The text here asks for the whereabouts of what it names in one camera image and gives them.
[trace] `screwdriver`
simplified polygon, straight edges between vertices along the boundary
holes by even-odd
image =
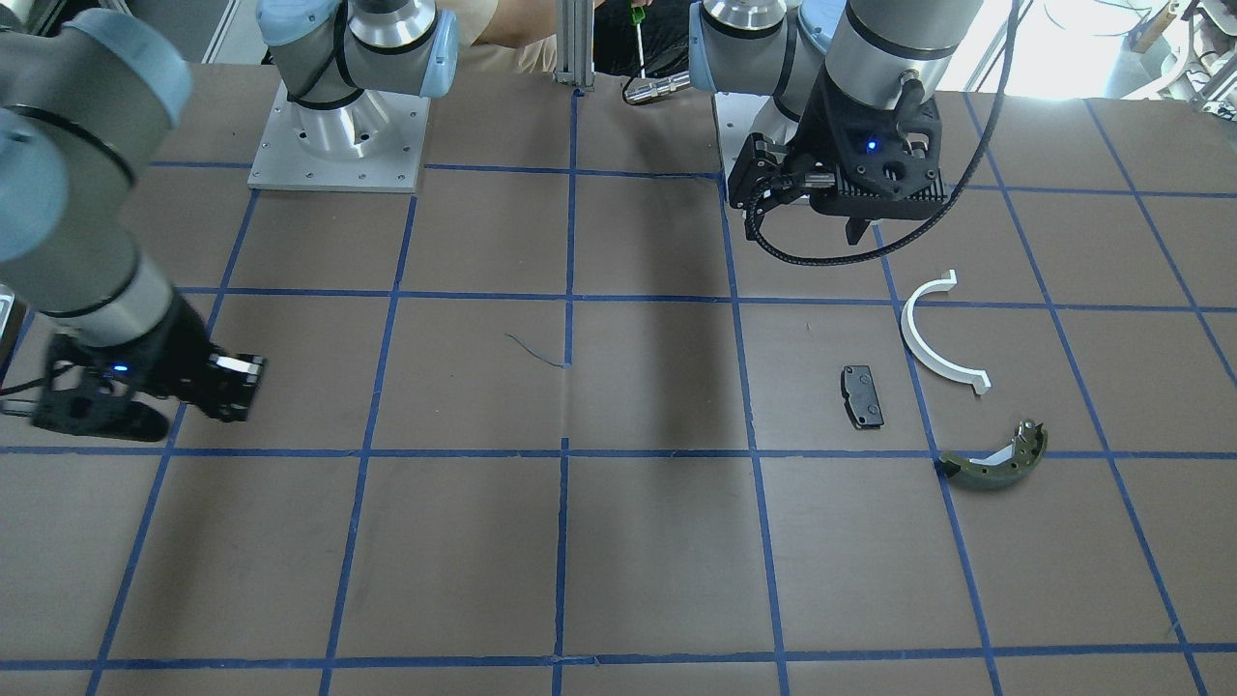
[[[640,32],[640,25],[644,21],[644,7],[638,5],[632,5],[631,7],[631,23],[636,27],[636,56],[640,59],[640,78],[646,79],[648,75],[644,74],[644,37]]]

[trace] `grid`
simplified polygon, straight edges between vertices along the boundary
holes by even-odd
[[[360,450],[297,450],[297,449],[202,449],[202,448],[178,448],[177,436],[181,431],[181,425],[184,420],[186,408],[182,405],[176,413],[176,419],[172,427],[171,435],[167,444],[161,448],[148,448],[148,446],[115,446],[115,448],[82,448],[82,446],[4,446],[0,448],[0,454],[7,455],[62,455],[62,454],[84,454],[84,455],[158,455],[160,464],[155,475],[153,483],[150,490],[146,507],[141,518],[141,523],[137,529],[136,538],[134,540],[132,550],[129,556],[129,562],[126,565],[125,575],[120,584],[120,590],[118,592],[114,608],[111,612],[111,618],[108,623],[106,630],[104,633],[103,640],[99,647],[99,653],[95,660],[0,660],[0,671],[89,671],[90,680],[87,689],[87,695],[92,696],[99,689],[99,682],[105,671],[111,670],[168,670],[168,669],[260,669],[260,670],[278,670],[278,669],[297,669],[297,670],[320,670],[320,687],[319,694],[325,696],[330,692],[332,679],[338,670],[350,670],[350,669],[364,669],[364,668],[497,668],[497,666],[532,666],[532,668],[549,668],[552,670],[552,696],[559,696],[563,692],[563,673],[565,669],[581,665],[641,665],[641,664],[722,664],[722,663],[766,663],[773,664],[777,668],[779,691],[783,695],[789,695],[792,692],[790,676],[788,673],[788,665],[794,663],[830,663],[830,661],[867,661],[867,660],[935,660],[935,659],[956,659],[956,658],[971,658],[971,659],[983,659],[987,666],[988,677],[991,680],[992,692],[995,695],[1001,695],[1001,677],[999,670],[996,663],[997,658],[1013,658],[1013,656],[1048,656],[1048,655],[1096,655],[1096,654],[1170,654],[1180,655],[1186,661],[1190,674],[1194,679],[1195,686],[1200,695],[1207,694],[1207,687],[1204,684],[1202,675],[1195,661],[1195,655],[1199,654],[1223,654],[1223,653],[1237,653],[1237,643],[1196,643],[1189,640],[1185,633],[1185,627],[1178,617],[1176,609],[1171,597],[1169,596],[1165,582],[1160,575],[1159,566],[1155,558],[1152,554],[1150,545],[1147,541],[1145,534],[1143,532],[1142,523],[1139,522],[1138,513],[1136,511],[1134,503],[1129,496],[1126,482],[1122,477],[1122,472],[1118,469],[1118,462],[1121,460],[1131,459],[1159,459],[1159,460],[1221,460],[1232,461],[1237,460],[1237,452],[1227,451],[1213,451],[1213,452],[1179,452],[1179,451],[1145,451],[1145,450],[1115,450],[1110,448],[1108,439],[1105,434],[1103,425],[1098,417],[1098,412],[1091,399],[1087,383],[1082,375],[1082,370],[1079,367],[1079,362],[1075,359],[1071,341],[1066,334],[1065,325],[1060,318],[1060,310],[1074,310],[1074,312],[1090,312],[1090,310],[1102,310],[1102,312],[1170,312],[1170,313],[1190,313],[1194,314],[1199,323],[1201,324],[1204,331],[1210,340],[1211,346],[1215,350],[1228,380],[1237,388],[1237,376],[1233,373],[1232,363],[1226,356],[1223,347],[1217,340],[1215,331],[1212,330],[1209,316],[1215,314],[1231,314],[1237,313],[1237,307],[1228,305],[1200,305],[1195,300],[1194,293],[1186,283],[1186,279],[1181,271],[1179,269],[1173,255],[1169,251],[1160,231],[1157,229],[1155,223],[1144,204],[1145,198],[1154,197],[1186,197],[1186,198],[1222,198],[1222,199],[1237,199],[1237,193],[1183,193],[1183,192],[1144,192],[1139,190],[1133,179],[1129,177],[1124,163],[1117,153],[1117,148],[1113,146],[1112,140],[1105,131],[1105,126],[1101,119],[1095,112],[1095,109],[1089,104],[1087,109],[1091,116],[1100,129],[1103,136],[1105,143],[1108,147],[1115,162],[1121,168],[1122,176],[1128,183],[1127,190],[1118,189],[1071,189],[1071,188],[1040,188],[1040,187],[1013,187],[1006,185],[996,156],[988,156],[988,162],[992,168],[992,173],[996,177],[996,185],[975,185],[976,189],[995,190],[1002,194],[1002,198],[1008,208],[1009,215],[1013,220],[1014,227],[1018,230],[1018,235],[1022,240],[1023,248],[1025,251],[1027,258],[1030,267],[1035,274],[1040,293],[1043,295],[1042,302],[966,302],[966,300],[923,300],[920,304],[929,307],[954,307],[954,308],[1003,308],[1003,309],[1028,309],[1028,310],[1047,310],[1053,319],[1053,324],[1056,330],[1056,335],[1060,340],[1065,356],[1069,361],[1070,368],[1072,371],[1072,378],[1077,384],[1079,391],[1082,394],[1082,399],[1086,404],[1087,415],[1091,424],[1096,431],[1100,441],[1100,449],[1095,451],[1063,451],[1054,450],[1050,451],[1048,457],[1050,459],[1097,459],[1103,460],[1108,464],[1108,469],[1113,477],[1113,481],[1119,491],[1124,509],[1129,517],[1129,524],[1132,525],[1138,544],[1145,556],[1147,565],[1150,574],[1155,581],[1155,587],[1159,592],[1160,600],[1164,606],[1164,612],[1174,627],[1174,633],[1176,637],[1175,644],[1160,644],[1160,643],[1148,643],[1148,644],[1085,644],[1085,645],[1021,645],[1021,647],[995,647],[988,635],[988,628],[986,626],[983,605],[980,597],[980,591],[975,580],[975,575],[971,567],[970,554],[967,553],[966,540],[964,539],[962,527],[959,523],[959,516],[955,509],[954,498],[950,487],[945,483],[943,478],[938,480],[941,494],[941,503],[948,513],[948,518],[951,527],[952,540],[956,545],[957,556],[961,562],[964,576],[966,580],[966,590],[970,600],[971,608],[975,614],[975,622],[980,635],[980,647],[977,648],[946,648],[946,649],[905,649],[905,650],[825,650],[825,651],[797,651],[787,650],[785,643],[783,640],[782,630],[782,613],[779,605],[779,593],[777,585],[777,569],[774,565],[773,555],[773,540],[769,529],[769,514],[768,503],[764,491],[764,477],[762,464],[766,460],[774,459],[790,459],[790,457],[811,457],[811,459],[851,459],[851,460],[881,460],[881,459],[936,459],[940,454],[940,449],[936,445],[936,439],[933,430],[931,418],[928,409],[928,398],[924,394],[924,388],[920,381],[919,366],[915,363],[909,352],[904,352],[907,370],[914,388],[914,396],[918,404],[919,418],[922,419],[924,435],[927,438],[928,449],[927,450],[871,450],[871,451],[850,451],[850,450],[768,450],[762,449],[757,440],[757,430],[755,427],[755,415],[752,408],[752,396],[748,378],[747,368],[747,355],[743,341],[742,320],[745,308],[758,304],[836,304],[836,305],[872,305],[872,307],[888,307],[894,315],[897,315],[903,305],[903,299],[898,295],[898,291],[894,284],[894,271],[888,261],[888,258],[882,260],[883,273],[886,283],[888,286],[888,298],[795,298],[795,297],[748,297],[741,295],[738,289],[738,281],[736,274],[736,262],[732,246],[732,236],[730,225],[726,219],[726,206],[725,206],[725,182],[719,172],[682,172],[682,173],[642,173],[642,172],[623,172],[623,171],[602,171],[602,169],[588,169],[576,166],[576,152],[578,152],[578,120],[579,120],[579,100],[584,98],[584,94],[576,91],[571,96],[570,108],[570,164],[565,168],[558,167],[503,167],[503,166],[481,166],[481,164],[449,164],[449,163],[432,163],[427,164],[430,169],[456,169],[456,171],[486,171],[486,172],[512,172],[512,173],[557,173],[565,174],[569,177],[569,200],[568,200],[568,224],[567,224],[567,276],[564,278],[564,292],[563,293],[501,293],[501,292],[433,292],[433,291],[412,291],[404,289],[402,287],[403,274],[406,267],[406,260],[408,257],[409,245],[416,234],[416,211],[417,211],[417,199],[412,198],[408,204],[407,221],[404,226],[403,239],[400,250],[400,258],[396,266],[396,274],[391,283],[390,291],[376,291],[376,289],[339,289],[339,288],[260,288],[260,287],[231,287],[230,281],[233,271],[236,266],[236,260],[240,256],[246,231],[249,229],[250,221],[252,219],[254,209],[259,202],[260,193],[254,192],[249,199],[249,204],[245,209],[244,219],[236,232],[235,242],[231,248],[231,253],[228,260],[226,268],[223,273],[223,278],[218,287],[184,287],[182,291],[190,295],[207,295],[214,298],[213,308],[208,319],[208,328],[213,329],[218,319],[220,308],[223,305],[224,298],[228,295],[344,295],[344,297],[377,297],[387,298],[387,312],[386,320],[383,325],[383,334],[381,340],[381,350],[377,360],[377,370],[374,377],[374,396],[369,409],[369,415],[366,419],[364,444]],[[970,99],[966,99],[967,110],[974,121],[975,127],[980,129],[978,116],[976,115],[975,108]],[[223,162],[223,163],[202,163],[202,162],[183,162],[183,161],[165,161],[156,162],[155,166],[160,167],[224,167],[224,168],[247,168],[249,164],[239,162]],[[726,256],[726,271],[729,282],[729,295],[694,295],[694,294],[586,294],[575,292],[575,208],[576,208],[576,182],[580,177],[637,177],[637,178],[698,178],[709,179],[715,182],[719,194],[719,213],[721,221],[721,234],[724,237],[725,256]],[[1103,194],[1103,195],[1121,195],[1131,197],[1137,202],[1142,214],[1144,215],[1147,224],[1153,231],[1159,248],[1164,253],[1168,263],[1170,265],[1175,279],[1180,283],[1180,287],[1188,299],[1184,305],[1141,305],[1141,304],[1081,304],[1081,303],[1055,303],[1048,289],[1048,284],[1044,281],[1043,273],[1037,263],[1035,255],[1032,250],[1032,245],[1027,237],[1023,225],[1019,220],[1018,211],[1011,198],[1011,192],[1050,192],[1050,193],[1085,193],[1085,194]],[[876,227],[875,234],[877,240],[881,241],[881,229]],[[392,331],[396,324],[397,308],[402,299],[408,298],[458,298],[458,299],[524,299],[524,300],[546,300],[546,302],[562,302],[565,309],[565,342],[564,342],[564,363],[567,366],[571,365],[573,360],[573,324],[574,324],[574,310],[576,303],[588,302],[682,302],[682,303],[717,303],[729,304],[732,323],[734,323],[734,335],[737,346],[737,361],[740,370],[740,384],[742,391],[742,405],[743,417],[746,422],[746,450],[581,450],[573,449],[569,438],[563,438],[560,448],[558,450],[407,450],[407,449],[377,449],[374,448],[374,434],[379,419],[379,412],[382,401],[382,389],[385,382],[385,372],[387,366],[387,359],[391,347]],[[26,320],[24,326],[24,335],[28,331],[30,318]],[[965,455],[978,456],[982,452],[964,452]],[[116,659],[110,656],[111,643],[115,638],[120,618],[125,611],[125,605],[127,595],[132,584],[134,574],[136,572],[139,559],[141,556],[146,533],[151,524],[151,518],[153,516],[156,503],[160,497],[163,478],[167,472],[168,465],[173,457],[181,456],[210,456],[210,457],[283,457],[283,459],[318,459],[318,457],[357,457],[357,473],[355,485],[355,497],[351,508],[351,514],[349,518],[349,527],[346,530],[346,543],[344,550],[343,566],[339,574],[338,592],[335,596],[335,602],[333,606],[332,622],[329,640],[325,650],[320,658],[288,658],[288,659],[235,659],[228,656],[203,656],[198,659],[167,659],[167,660],[147,660],[147,659]],[[555,607],[554,607],[554,649],[552,654],[547,655],[495,655],[495,656],[369,656],[369,658],[343,658],[338,656],[339,635],[341,629],[341,623],[344,622],[344,606],[349,592],[350,572],[353,558],[356,548],[356,538],[360,528],[361,516],[365,509],[365,493],[366,493],[366,480],[369,465],[371,461],[377,459],[453,459],[453,457],[486,457],[486,459],[507,459],[507,457],[534,457],[534,459],[553,459],[559,461],[559,509],[558,509],[558,538],[555,544]],[[571,462],[574,460],[581,459],[621,459],[621,457],[658,457],[658,459],[674,459],[674,457],[690,457],[690,459],[745,459],[751,461],[753,482],[755,482],[755,496],[757,504],[757,513],[760,519],[760,534],[761,534],[761,546],[763,550],[763,562],[764,562],[764,575],[768,591],[769,601],[769,624],[773,635],[773,650],[772,651],[747,651],[747,653],[732,653],[732,654],[590,654],[590,655],[573,655],[564,651],[564,632],[565,632],[565,612],[567,612],[567,600],[565,600],[565,587],[568,582],[567,577],[567,560],[570,553],[569,545],[569,518],[568,518],[568,502],[570,498],[569,488],[569,475],[571,469]]]

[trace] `person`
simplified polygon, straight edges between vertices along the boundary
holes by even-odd
[[[553,72],[558,58],[558,0],[437,0],[459,19],[461,70]],[[594,0],[594,63],[597,72],[638,72],[631,7],[649,17],[642,31],[647,58],[682,43],[687,62],[689,0]]]

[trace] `person's leg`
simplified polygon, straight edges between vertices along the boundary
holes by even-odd
[[[664,77],[688,69],[688,5],[691,0],[653,0],[644,7],[646,72]],[[606,0],[594,14],[593,64],[600,73],[640,74],[636,28],[628,0]]]

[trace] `blue joint cap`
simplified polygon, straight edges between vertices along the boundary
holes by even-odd
[[[79,14],[64,26],[98,41],[129,66],[163,104],[172,127],[179,125],[181,111],[193,91],[193,78],[189,66],[168,40],[141,20],[98,7]]]
[[[0,109],[0,262],[42,244],[64,215],[68,195],[56,145],[26,119]]]
[[[717,91],[709,68],[709,53],[704,46],[704,20],[700,17],[700,2],[688,7],[688,74],[691,87],[705,91]]]
[[[429,47],[429,64],[426,77],[421,80],[421,94],[438,99],[447,94],[455,82],[455,66],[459,63],[460,27],[455,12],[438,9],[438,28],[434,30],[434,42]]]
[[[846,0],[804,0],[799,6],[799,26],[808,41],[820,51],[821,54],[829,51],[829,45],[834,42],[834,32],[837,31],[837,22],[846,11]]]
[[[320,27],[341,0],[262,0],[257,5],[257,28],[267,46],[287,46]]]

